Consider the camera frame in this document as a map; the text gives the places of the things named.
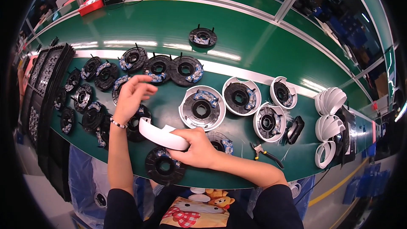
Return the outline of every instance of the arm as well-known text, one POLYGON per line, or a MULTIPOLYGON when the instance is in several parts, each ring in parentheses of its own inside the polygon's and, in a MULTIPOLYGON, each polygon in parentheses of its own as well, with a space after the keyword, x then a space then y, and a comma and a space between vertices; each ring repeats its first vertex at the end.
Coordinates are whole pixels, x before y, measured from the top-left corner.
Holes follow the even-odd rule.
MULTIPOLYGON (((112 117, 117 123, 126 125, 138 110, 141 100, 147 100, 150 95, 155 94, 157 87, 144 83, 149 81, 151 81, 151 77, 147 75, 135 75, 123 85, 112 117)), ((110 124, 107 177, 111 189, 122 189, 132 196, 134 195, 133 170, 127 146, 126 129, 113 123, 110 124)))
POLYGON ((23 100, 24 100, 24 86, 23 86, 23 80, 24 80, 24 71, 22 67, 19 67, 17 70, 17 78, 18 78, 18 91, 20 93, 20 109, 21 106, 23 105, 23 100))
POLYGON ((270 164, 231 156, 216 150, 202 128, 177 129, 172 133, 183 137, 191 144, 187 152, 169 150, 171 156, 182 163, 228 172, 247 179, 263 189, 277 184, 288 185, 282 171, 270 164))

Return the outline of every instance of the cable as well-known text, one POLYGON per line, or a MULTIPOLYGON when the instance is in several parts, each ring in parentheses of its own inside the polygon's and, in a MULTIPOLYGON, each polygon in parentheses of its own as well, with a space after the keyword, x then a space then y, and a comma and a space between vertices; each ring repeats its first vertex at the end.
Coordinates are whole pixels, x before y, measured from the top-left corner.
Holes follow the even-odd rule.
POLYGON ((317 182, 315 185, 313 185, 312 188, 310 188, 310 189, 297 201, 297 203, 295 204, 296 206, 297 206, 297 204, 309 193, 309 191, 311 191, 316 185, 318 185, 318 183, 325 177, 325 175, 329 172, 329 170, 330 170, 331 168, 332 168, 332 166, 329 167, 329 169, 325 172, 325 174, 322 176, 322 178, 321 178, 320 180, 318 180, 318 182, 317 182))

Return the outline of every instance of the yellow floor line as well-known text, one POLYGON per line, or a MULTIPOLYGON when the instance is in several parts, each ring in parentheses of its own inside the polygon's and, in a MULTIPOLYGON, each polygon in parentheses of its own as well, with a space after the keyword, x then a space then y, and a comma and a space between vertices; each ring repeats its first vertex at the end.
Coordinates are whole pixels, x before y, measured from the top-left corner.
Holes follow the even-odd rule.
POLYGON ((340 218, 338 218, 338 220, 337 220, 331 227, 329 227, 329 229, 332 229, 332 228, 339 222, 339 220, 341 220, 341 219, 343 218, 343 216, 344 216, 346 213, 348 213, 349 209, 350 209, 351 207, 353 207, 353 204, 354 204, 357 200, 359 200, 359 198, 355 198, 355 199, 353 200, 353 202, 349 205, 349 207, 348 207, 348 208, 346 209, 346 211, 342 214, 342 216, 341 216, 340 218))
POLYGON ((368 161, 368 159, 365 159, 353 172, 351 172, 346 178, 344 178, 341 182, 339 182, 338 184, 336 184, 333 188, 329 189, 328 191, 326 191, 325 193, 323 193, 322 195, 318 196, 315 199, 312 199, 311 201, 309 201, 308 203, 308 207, 313 206, 314 204, 316 204, 317 202, 321 201, 322 199, 324 199, 325 197, 327 197, 328 195, 330 195, 331 193, 333 193, 335 190, 337 190, 340 186, 342 186, 343 184, 345 184, 346 181, 348 181, 357 171, 359 171, 359 169, 368 161))

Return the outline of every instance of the hand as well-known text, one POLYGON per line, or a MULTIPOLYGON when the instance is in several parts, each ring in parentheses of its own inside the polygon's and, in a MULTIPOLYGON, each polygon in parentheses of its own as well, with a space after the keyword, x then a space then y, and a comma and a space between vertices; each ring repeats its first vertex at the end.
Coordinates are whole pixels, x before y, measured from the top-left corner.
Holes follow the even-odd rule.
POLYGON ((212 146, 206 137, 205 131, 200 127, 176 129, 171 133, 181 136, 191 144, 187 152, 167 149, 173 159, 184 164, 199 168, 211 168, 214 163, 220 160, 218 157, 224 154, 212 146))
POLYGON ((17 77, 18 77, 18 80, 20 80, 20 81, 23 79, 23 77, 24 77, 24 70, 23 70, 22 67, 19 67, 19 68, 18 68, 18 70, 17 70, 17 77))
POLYGON ((117 123, 126 125, 137 112, 141 100, 148 100, 150 95, 157 92, 157 87, 145 83, 151 80, 152 78, 148 75, 135 75, 122 86, 113 115, 113 119, 117 123))

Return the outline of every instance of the right hand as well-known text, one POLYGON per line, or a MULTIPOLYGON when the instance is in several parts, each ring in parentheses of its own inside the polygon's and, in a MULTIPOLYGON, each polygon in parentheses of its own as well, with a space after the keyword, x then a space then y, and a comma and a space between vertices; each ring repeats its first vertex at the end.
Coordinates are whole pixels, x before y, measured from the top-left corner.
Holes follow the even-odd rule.
POLYGON ((211 168, 214 163, 220 160, 218 157, 224 154, 212 146, 205 131, 200 127, 176 129, 171 133, 181 136, 191 144, 187 152, 167 149, 173 159, 184 164, 198 168, 211 168))

